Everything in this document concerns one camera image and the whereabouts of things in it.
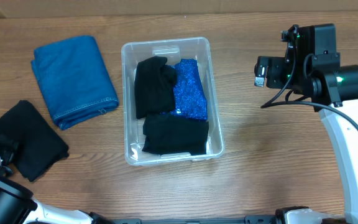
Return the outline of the long black garment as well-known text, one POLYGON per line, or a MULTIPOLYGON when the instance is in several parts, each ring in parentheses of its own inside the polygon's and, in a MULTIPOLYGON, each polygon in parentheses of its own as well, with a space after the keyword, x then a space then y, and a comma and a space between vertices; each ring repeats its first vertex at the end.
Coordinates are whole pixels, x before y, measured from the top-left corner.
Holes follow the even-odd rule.
POLYGON ((173 89, 177 73, 166 57, 154 56, 138 63, 134 80, 135 115, 143 119, 145 143, 150 154, 206 154, 208 120, 170 114, 175 109, 173 89))

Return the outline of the blue sequin fabric garment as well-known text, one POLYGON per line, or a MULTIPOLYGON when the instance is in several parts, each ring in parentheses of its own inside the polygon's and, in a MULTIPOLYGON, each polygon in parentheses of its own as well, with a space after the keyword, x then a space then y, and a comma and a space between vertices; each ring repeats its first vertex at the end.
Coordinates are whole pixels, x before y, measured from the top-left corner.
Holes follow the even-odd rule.
POLYGON ((177 84, 173 92, 175 109, 170 114, 187 119, 206 121, 208 119, 207 100, 195 59, 181 59, 173 66, 177 73, 177 84))

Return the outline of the blue denim jeans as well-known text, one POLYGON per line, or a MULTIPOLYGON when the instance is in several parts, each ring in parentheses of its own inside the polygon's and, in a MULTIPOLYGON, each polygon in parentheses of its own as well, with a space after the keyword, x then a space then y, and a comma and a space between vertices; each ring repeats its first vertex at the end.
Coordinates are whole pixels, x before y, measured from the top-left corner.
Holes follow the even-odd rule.
POLYGON ((119 106, 96 39, 90 35, 36 48, 31 66, 52 121, 61 130, 119 106))

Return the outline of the small black garment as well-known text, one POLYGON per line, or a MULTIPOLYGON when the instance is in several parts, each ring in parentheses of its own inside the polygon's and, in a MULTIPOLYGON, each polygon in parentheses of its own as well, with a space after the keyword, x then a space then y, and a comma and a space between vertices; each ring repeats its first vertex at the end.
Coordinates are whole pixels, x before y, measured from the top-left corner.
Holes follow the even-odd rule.
POLYGON ((68 145, 27 100, 0 117, 0 141, 5 139, 19 144, 12 162, 31 182, 69 156, 68 145))

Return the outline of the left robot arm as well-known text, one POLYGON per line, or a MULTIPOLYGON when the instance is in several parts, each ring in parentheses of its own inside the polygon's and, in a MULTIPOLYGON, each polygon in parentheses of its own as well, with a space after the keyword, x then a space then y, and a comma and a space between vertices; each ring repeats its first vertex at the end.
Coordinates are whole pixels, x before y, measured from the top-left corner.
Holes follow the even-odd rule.
POLYGON ((113 224, 96 213, 80 210, 63 210, 45 205, 33 198, 33 193, 8 179, 12 170, 8 165, 14 160, 20 143, 0 137, 0 223, 51 223, 51 224, 113 224))

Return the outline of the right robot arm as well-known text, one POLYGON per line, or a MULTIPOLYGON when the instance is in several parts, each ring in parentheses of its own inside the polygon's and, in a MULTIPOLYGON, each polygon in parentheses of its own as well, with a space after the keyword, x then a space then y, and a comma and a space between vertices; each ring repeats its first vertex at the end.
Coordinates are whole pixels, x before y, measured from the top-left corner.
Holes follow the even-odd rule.
POLYGON ((291 26, 281 33, 284 57, 260 56, 255 86, 284 97, 285 105, 311 106, 333 145, 341 176, 342 218, 293 207, 277 210, 277 223, 358 223, 358 65, 341 65, 333 24, 291 26))

